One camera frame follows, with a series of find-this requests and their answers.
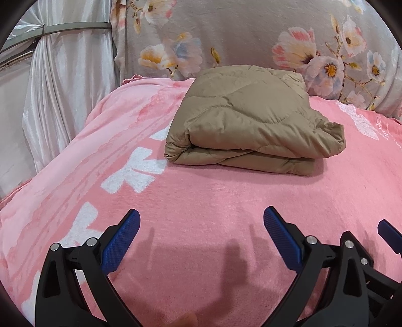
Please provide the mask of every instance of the floral fabric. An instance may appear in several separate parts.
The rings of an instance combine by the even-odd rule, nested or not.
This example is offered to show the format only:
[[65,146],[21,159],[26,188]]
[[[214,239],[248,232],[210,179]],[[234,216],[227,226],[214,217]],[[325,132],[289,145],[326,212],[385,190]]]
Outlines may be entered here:
[[111,22],[121,80],[251,64],[301,73],[310,95],[402,114],[402,53],[365,0],[114,0]]

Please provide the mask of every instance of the gray strap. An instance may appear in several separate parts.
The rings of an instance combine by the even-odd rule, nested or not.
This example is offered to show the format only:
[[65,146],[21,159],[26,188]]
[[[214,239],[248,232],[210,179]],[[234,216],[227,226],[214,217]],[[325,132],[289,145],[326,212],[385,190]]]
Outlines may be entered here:
[[52,26],[43,26],[42,28],[35,29],[30,32],[23,33],[4,43],[0,53],[29,40],[36,39],[37,37],[49,35],[53,33],[76,31],[84,29],[112,29],[111,23],[106,22],[79,22],[79,23],[64,23]]

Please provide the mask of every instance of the comforter fold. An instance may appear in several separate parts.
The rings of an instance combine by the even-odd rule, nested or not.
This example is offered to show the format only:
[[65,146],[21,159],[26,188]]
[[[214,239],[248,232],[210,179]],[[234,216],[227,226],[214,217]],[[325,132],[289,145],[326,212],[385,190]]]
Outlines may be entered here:
[[186,93],[166,138],[165,157],[311,175],[315,159],[345,149],[343,126],[309,104],[300,74],[257,66],[205,70]]

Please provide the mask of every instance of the curtain fold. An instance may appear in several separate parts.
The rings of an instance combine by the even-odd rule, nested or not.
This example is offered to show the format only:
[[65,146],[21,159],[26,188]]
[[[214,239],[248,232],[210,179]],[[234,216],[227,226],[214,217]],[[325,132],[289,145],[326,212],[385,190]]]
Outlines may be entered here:
[[[39,0],[13,33],[43,25],[108,22],[110,9],[110,0]],[[115,87],[110,31],[70,31],[41,38],[32,58],[23,114],[37,172],[63,151],[97,102]]]

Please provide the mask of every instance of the metal screw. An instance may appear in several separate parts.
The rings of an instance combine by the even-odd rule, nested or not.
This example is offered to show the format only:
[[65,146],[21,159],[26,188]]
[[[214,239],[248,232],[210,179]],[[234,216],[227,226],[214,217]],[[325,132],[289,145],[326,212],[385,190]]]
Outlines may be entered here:
[[311,245],[317,244],[317,238],[314,236],[307,236],[306,240],[308,244]]
[[94,246],[97,242],[98,242],[98,240],[96,238],[92,237],[86,242],[86,245]]
[[50,250],[52,250],[52,251],[57,251],[58,248],[59,248],[59,243],[53,243],[50,246]]
[[347,240],[347,241],[345,241],[345,246],[347,248],[353,248],[355,245],[353,244],[352,241]]

